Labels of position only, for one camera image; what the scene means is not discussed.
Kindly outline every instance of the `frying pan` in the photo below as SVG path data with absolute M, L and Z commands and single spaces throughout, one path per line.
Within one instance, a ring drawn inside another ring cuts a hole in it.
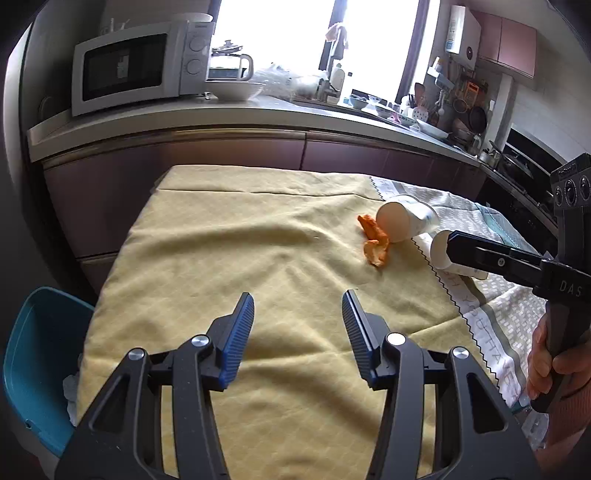
M 483 108 L 475 106 L 470 108 L 467 112 L 458 115 L 458 118 L 470 129 L 478 135 L 482 135 L 486 130 L 486 112 Z
M 497 165 L 497 170 L 506 175 L 511 180 L 514 180 L 518 185 L 525 190 L 534 187 L 534 176 L 523 163 L 510 155 L 504 154 L 499 147 L 491 140 L 491 146 L 501 155 L 501 160 Z

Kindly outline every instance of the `microwave door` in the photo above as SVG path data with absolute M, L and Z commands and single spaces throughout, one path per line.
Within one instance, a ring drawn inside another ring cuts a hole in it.
M 78 44 L 72 115 L 178 96 L 186 22 L 140 25 Z
M 85 55 L 82 100 L 162 84 L 167 34 L 132 38 Z

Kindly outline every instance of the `window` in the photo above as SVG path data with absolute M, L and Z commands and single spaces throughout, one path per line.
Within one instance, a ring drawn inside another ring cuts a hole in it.
M 353 88 L 400 100 L 425 50 L 421 41 L 428 7 L 429 0 L 221 0 L 219 13 L 213 12 L 213 45 L 228 39 L 244 45 L 256 69 L 278 63 L 297 73 L 313 73 L 319 64 L 326 68 L 324 34 L 342 21 L 349 49 L 339 62 L 353 72 Z

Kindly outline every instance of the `kitchen cabinet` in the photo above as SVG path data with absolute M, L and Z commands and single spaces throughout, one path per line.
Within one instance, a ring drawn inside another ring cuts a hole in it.
M 527 25 L 503 18 L 499 63 L 530 77 L 535 75 L 537 32 Z
M 154 183 L 173 165 L 215 164 L 298 170 L 303 140 L 230 139 L 177 142 L 93 155 L 45 171 L 61 228 L 74 256 L 119 250 L 150 198 Z
M 449 191 L 475 202 L 485 180 L 486 173 L 478 167 L 460 165 Z
M 98 257 L 79 260 L 80 268 L 88 279 L 88 282 L 98 294 L 103 287 L 109 272 L 115 263 L 117 255 L 100 255 Z
M 429 155 L 391 150 L 381 176 L 385 179 L 426 186 L 433 159 Z
M 472 13 L 482 27 L 479 59 L 497 67 L 493 70 L 511 74 L 517 80 L 533 79 L 537 59 L 535 28 L 484 12 Z
M 483 59 L 497 61 L 501 46 L 502 18 L 483 12 L 473 11 L 472 14 L 481 27 L 478 56 Z
M 365 173 L 380 176 L 388 150 L 333 142 L 307 141 L 301 169 L 323 173 Z
M 452 158 L 439 157 L 433 159 L 431 168 L 427 174 L 425 186 L 431 189 L 450 192 L 459 168 L 460 162 Z

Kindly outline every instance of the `paper cup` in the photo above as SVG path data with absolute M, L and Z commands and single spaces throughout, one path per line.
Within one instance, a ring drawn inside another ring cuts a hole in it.
M 483 272 L 476 268 L 465 267 L 452 263 L 447 256 L 447 238 L 451 234 L 451 230 L 442 230 L 433 238 L 430 248 L 431 265 L 437 270 L 444 270 L 448 273 L 455 273 L 457 275 L 464 275 L 465 277 L 473 277 L 478 280 L 486 280 L 488 272 Z
M 439 225 L 437 212 L 412 195 L 396 195 L 378 210 L 376 222 L 391 242 L 401 242 L 421 233 L 432 232 Z

